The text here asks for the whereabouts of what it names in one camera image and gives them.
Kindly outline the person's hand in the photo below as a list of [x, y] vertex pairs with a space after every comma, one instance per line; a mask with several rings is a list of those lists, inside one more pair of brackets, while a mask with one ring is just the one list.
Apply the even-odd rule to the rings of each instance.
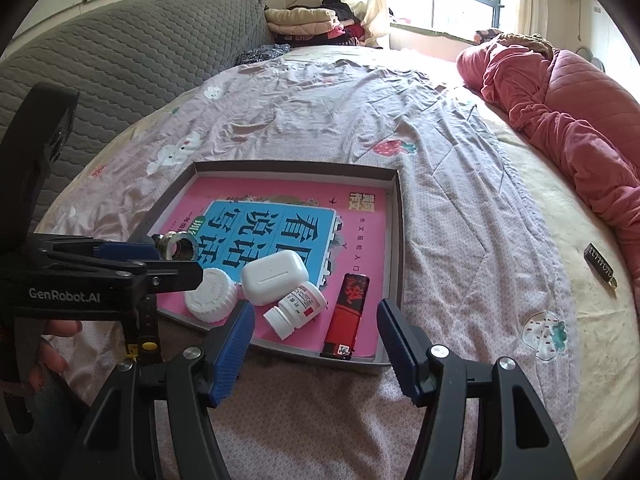
[[[80, 321], [51, 320], [44, 326], [44, 333], [47, 336], [70, 338], [82, 331]], [[38, 347], [36, 365], [32, 368], [28, 376], [29, 385], [39, 392], [46, 384], [46, 371], [54, 374], [62, 374], [67, 370], [68, 363], [49, 341], [41, 339]]]

